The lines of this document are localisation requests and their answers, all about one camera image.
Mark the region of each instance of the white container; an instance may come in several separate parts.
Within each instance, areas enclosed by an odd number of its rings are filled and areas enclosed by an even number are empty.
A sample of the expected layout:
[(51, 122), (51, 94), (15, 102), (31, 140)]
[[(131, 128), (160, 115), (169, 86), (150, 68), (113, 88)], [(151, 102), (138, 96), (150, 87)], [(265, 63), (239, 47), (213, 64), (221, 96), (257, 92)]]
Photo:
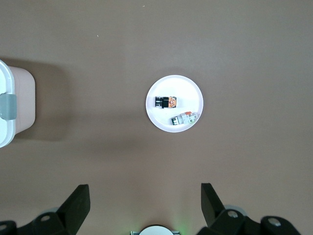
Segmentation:
[(35, 80), (0, 60), (0, 148), (35, 121)]

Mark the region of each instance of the gray latch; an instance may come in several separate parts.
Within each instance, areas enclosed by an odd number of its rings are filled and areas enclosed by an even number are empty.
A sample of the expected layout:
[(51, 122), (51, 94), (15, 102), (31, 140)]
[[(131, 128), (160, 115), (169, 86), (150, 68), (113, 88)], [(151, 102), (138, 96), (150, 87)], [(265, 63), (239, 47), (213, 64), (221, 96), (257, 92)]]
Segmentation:
[(14, 120), (17, 114), (15, 94), (0, 94), (0, 118)]

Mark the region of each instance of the round plate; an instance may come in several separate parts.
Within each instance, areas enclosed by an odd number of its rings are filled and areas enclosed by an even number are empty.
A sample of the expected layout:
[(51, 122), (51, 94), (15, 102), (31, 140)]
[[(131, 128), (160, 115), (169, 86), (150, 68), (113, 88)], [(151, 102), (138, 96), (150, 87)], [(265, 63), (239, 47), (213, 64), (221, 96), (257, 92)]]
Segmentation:
[[(176, 108), (156, 107), (156, 96), (175, 96), (177, 98)], [(181, 132), (189, 129), (199, 120), (203, 110), (203, 96), (199, 87), (189, 78), (170, 75), (161, 78), (150, 88), (146, 99), (146, 110), (156, 127), (167, 132)], [(171, 118), (185, 112), (197, 113), (198, 118), (191, 124), (173, 125)]]
[(162, 226), (150, 226), (144, 230), (139, 235), (173, 235), (173, 233)]

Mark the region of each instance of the gray floor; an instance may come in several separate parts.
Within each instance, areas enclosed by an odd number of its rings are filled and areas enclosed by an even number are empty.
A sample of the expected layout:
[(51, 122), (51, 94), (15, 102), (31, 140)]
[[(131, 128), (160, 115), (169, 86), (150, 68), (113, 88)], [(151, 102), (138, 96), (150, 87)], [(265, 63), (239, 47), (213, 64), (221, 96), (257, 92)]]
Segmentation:
[[(200, 185), (259, 221), (313, 231), (313, 2), (15, 0), (0, 59), (36, 80), (37, 120), (0, 149), (0, 220), (23, 225), (89, 184), (79, 235), (205, 225)], [(181, 74), (198, 123), (165, 133), (145, 97)]]

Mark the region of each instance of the container lid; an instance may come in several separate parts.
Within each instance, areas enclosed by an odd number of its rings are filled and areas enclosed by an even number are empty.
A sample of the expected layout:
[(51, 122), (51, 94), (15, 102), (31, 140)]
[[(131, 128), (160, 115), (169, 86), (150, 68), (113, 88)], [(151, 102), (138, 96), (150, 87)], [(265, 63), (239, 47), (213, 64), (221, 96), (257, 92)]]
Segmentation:
[(16, 112), (14, 77), (0, 60), (0, 148), (8, 145), (15, 136)]

